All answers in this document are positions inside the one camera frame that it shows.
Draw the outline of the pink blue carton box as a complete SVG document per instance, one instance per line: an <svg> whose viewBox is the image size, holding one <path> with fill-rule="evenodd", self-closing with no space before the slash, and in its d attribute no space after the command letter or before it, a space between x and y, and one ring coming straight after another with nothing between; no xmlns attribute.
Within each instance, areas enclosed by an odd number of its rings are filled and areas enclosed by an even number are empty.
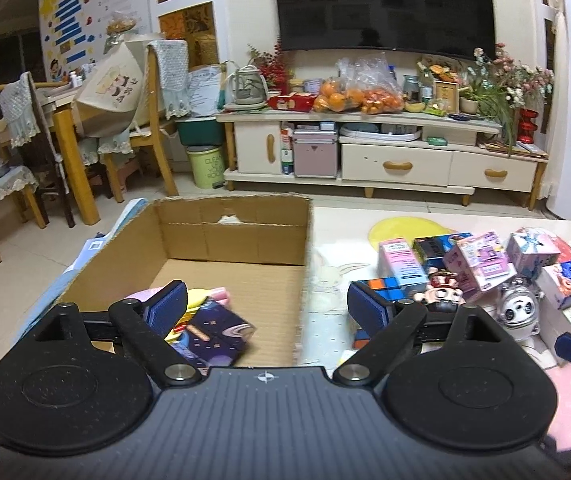
<svg viewBox="0 0 571 480"><path fill-rule="evenodd" d="M379 244L378 274L381 278L395 278L399 287L427 284L427 274L404 238Z"/></svg>

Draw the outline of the blue medicine box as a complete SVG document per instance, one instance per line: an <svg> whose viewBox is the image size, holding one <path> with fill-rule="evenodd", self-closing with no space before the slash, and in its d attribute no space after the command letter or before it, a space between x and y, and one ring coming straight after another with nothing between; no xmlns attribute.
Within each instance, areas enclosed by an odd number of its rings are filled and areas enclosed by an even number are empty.
<svg viewBox="0 0 571 480"><path fill-rule="evenodd" d="M422 264L425 272L431 274L435 270L448 270L445 255L456 245L458 240L471 237L470 232L450 233L438 236L418 237L412 243L412 249Z"/></svg>

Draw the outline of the blue white orange box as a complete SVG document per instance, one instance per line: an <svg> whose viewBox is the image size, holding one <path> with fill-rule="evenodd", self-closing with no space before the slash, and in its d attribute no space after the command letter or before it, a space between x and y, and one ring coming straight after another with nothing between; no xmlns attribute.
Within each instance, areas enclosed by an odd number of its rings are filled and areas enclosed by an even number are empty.
<svg viewBox="0 0 571 480"><path fill-rule="evenodd" d="M571 260L544 266L536 284L555 309L571 307Z"/></svg>

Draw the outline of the Rubik's cube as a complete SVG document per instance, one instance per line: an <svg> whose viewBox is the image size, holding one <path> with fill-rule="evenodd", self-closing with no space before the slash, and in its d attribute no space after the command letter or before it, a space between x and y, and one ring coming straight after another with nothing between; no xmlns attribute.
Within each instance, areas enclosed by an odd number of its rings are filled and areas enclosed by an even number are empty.
<svg viewBox="0 0 571 480"><path fill-rule="evenodd" d="M361 340L371 339L412 304L396 278L353 281L347 289L347 309L358 326Z"/></svg>

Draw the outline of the small cartoon figurine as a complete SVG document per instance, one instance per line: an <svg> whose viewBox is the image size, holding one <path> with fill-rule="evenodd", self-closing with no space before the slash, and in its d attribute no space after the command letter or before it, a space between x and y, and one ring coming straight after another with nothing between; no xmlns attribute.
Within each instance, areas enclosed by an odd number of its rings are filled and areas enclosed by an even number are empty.
<svg viewBox="0 0 571 480"><path fill-rule="evenodd" d="M437 268L429 269L427 288L424 292L415 292L412 299L427 310L439 313L456 312L465 302L456 274Z"/></svg>

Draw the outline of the dark space pattern box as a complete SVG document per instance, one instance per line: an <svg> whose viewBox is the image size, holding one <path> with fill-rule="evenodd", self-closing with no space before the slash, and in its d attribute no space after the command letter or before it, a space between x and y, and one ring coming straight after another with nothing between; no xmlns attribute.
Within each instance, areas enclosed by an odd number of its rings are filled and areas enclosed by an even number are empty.
<svg viewBox="0 0 571 480"><path fill-rule="evenodd" d="M166 341L189 364L206 375L211 367L233 365L248 348L256 332L253 324L212 298L195 311L191 320L168 335Z"/></svg>

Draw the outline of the white panda robot toy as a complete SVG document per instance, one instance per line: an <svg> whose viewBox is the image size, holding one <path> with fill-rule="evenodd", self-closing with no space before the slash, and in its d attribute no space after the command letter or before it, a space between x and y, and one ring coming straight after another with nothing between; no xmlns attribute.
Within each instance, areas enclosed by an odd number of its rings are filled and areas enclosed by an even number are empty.
<svg viewBox="0 0 571 480"><path fill-rule="evenodd" d="M515 276L499 287L496 321L515 340L540 333L539 308L545 294L523 276Z"/></svg>

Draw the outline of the white TV cabinet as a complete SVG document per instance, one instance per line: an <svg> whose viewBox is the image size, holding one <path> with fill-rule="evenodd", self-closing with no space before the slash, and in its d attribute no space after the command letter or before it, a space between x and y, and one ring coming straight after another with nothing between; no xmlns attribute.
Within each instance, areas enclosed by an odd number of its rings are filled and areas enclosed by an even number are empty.
<svg viewBox="0 0 571 480"><path fill-rule="evenodd" d="M375 139L338 134L339 172L334 179L303 178L287 174L282 164L282 138L288 125L302 124L319 130L322 122L336 129L345 125L415 126L422 132L438 129L470 136L493 134L497 125L483 120L464 124L427 114L401 113L366 117L357 113L318 114L266 110L260 113L223 113L216 118L226 133L229 166L226 184L270 183L360 188L366 197L378 190L448 194L471 204L479 190L525 195L525 207L533 209L540 198L548 161L517 152L493 152L476 144L428 144L423 138L400 141L395 134Z"/></svg>

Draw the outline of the green trash bin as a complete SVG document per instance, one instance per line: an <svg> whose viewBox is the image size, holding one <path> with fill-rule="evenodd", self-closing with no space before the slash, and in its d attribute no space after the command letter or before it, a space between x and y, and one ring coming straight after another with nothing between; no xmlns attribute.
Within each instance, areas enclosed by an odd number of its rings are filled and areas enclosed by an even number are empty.
<svg viewBox="0 0 571 480"><path fill-rule="evenodd" d="M221 188L224 185L226 163L220 145L188 146L186 154L198 188Z"/></svg>

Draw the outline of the beige tote bag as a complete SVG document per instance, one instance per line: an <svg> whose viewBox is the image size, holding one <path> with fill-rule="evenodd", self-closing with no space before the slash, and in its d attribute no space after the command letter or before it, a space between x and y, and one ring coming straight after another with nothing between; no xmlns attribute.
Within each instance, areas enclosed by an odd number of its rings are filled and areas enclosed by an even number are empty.
<svg viewBox="0 0 571 480"><path fill-rule="evenodd" d="M72 99L72 118L78 134L100 139L128 130L142 87L143 70L127 44L114 47Z"/></svg>

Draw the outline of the bag of oranges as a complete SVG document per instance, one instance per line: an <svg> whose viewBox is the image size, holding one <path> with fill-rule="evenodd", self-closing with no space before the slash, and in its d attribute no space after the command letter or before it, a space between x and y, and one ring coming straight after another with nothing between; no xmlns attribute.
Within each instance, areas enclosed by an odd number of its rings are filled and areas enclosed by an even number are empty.
<svg viewBox="0 0 571 480"><path fill-rule="evenodd" d="M325 79L315 99L317 113L360 112L366 115L400 113L405 99L383 53L341 58L337 76Z"/></svg>

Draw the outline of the red gift box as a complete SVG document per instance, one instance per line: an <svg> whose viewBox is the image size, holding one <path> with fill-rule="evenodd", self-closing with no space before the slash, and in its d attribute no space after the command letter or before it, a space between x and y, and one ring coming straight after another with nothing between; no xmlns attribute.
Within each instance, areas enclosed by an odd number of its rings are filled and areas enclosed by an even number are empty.
<svg viewBox="0 0 571 480"><path fill-rule="evenodd" d="M272 110L279 112L309 113L314 108L317 94L308 92L292 92L270 96L267 104Z"/></svg>

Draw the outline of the wooden dining table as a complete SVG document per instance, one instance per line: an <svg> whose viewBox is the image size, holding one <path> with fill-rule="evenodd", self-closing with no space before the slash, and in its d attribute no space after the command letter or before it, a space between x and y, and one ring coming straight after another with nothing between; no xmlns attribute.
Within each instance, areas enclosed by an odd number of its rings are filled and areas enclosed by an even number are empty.
<svg viewBox="0 0 571 480"><path fill-rule="evenodd" d="M91 186L86 175L86 166L81 159L74 118L72 100L76 90L62 82L37 82L37 98L46 117L52 122L58 147L63 159L66 181L86 226L94 226L101 218Z"/></svg>

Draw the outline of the potted flower plant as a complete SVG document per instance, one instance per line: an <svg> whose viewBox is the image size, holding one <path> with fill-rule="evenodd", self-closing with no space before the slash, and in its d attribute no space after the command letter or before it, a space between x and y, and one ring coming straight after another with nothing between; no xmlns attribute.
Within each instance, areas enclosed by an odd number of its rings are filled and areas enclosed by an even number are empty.
<svg viewBox="0 0 571 480"><path fill-rule="evenodd" d="M514 146L517 113L546 104L555 88L555 73L516 60L502 42L495 44L494 56L476 47L473 58L462 76L461 96L479 104L477 113L501 125L503 142Z"/></svg>

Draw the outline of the black television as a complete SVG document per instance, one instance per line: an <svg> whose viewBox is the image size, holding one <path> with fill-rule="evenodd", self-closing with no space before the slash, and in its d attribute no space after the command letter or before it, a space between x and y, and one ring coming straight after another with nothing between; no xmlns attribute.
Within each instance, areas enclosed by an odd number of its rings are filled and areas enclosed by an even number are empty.
<svg viewBox="0 0 571 480"><path fill-rule="evenodd" d="M276 0L285 50L375 49L471 58L495 47L493 0Z"/></svg>

